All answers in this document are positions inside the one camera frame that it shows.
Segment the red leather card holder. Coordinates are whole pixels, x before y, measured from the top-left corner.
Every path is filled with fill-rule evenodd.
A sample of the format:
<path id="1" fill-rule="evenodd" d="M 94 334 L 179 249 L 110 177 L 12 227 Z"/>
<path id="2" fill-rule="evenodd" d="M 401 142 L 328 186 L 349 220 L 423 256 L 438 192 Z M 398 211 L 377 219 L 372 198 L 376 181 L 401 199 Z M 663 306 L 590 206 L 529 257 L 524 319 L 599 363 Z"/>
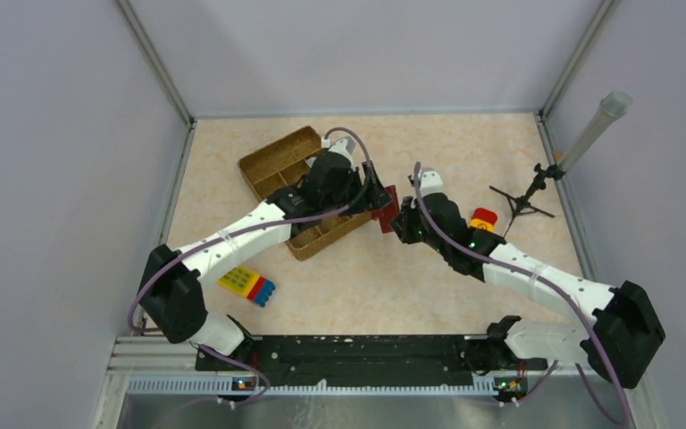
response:
<path id="1" fill-rule="evenodd" d="M 389 193 L 391 201 L 383 208 L 372 212 L 372 220 L 378 222 L 382 234 L 394 231 L 390 223 L 397 217 L 399 212 L 397 187 L 395 185 L 389 185 L 385 190 Z"/>

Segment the brown woven divided tray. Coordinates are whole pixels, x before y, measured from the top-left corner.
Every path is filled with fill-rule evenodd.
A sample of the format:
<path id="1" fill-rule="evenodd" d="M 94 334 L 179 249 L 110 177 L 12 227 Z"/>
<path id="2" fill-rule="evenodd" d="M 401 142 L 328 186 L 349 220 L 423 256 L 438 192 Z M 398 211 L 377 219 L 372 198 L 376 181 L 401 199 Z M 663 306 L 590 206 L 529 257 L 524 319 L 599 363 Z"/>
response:
<path id="1" fill-rule="evenodd" d="M 318 215 L 333 208 L 314 208 L 298 192 L 310 171 L 307 160 L 322 154 L 322 137 L 313 127 L 305 126 L 243 156 L 238 168 L 258 200 L 269 198 L 302 217 Z M 371 214 L 363 212 L 294 224 L 286 245 L 296 260 L 305 261 L 370 220 Z"/>

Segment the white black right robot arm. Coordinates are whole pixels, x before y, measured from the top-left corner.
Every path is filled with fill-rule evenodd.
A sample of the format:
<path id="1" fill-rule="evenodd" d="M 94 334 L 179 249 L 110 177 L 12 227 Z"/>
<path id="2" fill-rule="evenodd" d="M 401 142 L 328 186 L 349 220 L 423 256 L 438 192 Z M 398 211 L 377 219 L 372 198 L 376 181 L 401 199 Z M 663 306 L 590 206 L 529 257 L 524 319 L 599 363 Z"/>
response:
<path id="1" fill-rule="evenodd" d="M 522 358 L 586 364 L 608 382 L 634 389 L 666 338 L 647 291 L 589 281 L 534 258 L 492 231 L 472 227 L 432 168 L 414 166 L 415 194 L 391 225 L 404 244 L 423 243 L 455 272 L 507 288 L 575 323 L 512 319 L 488 344 L 490 361 L 511 368 Z"/>

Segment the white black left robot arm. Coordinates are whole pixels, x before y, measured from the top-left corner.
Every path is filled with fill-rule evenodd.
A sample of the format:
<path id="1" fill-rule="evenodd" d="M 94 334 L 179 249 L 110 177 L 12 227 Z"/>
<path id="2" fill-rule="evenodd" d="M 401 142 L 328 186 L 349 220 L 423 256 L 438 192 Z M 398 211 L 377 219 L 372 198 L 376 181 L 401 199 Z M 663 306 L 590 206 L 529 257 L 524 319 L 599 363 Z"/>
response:
<path id="1" fill-rule="evenodd" d="M 340 132 L 340 139 L 322 140 L 322 153 L 299 181 L 275 190 L 236 222 L 181 248 L 151 250 L 131 307 L 141 308 L 169 343 L 202 344 L 229 369 L 245 366 L 251 355 L 245 334 L 226 315 L 209 312 L 204 289 L 325 219 L 379 210 L 392 200 L 363 141 L 349 129 Z"/>

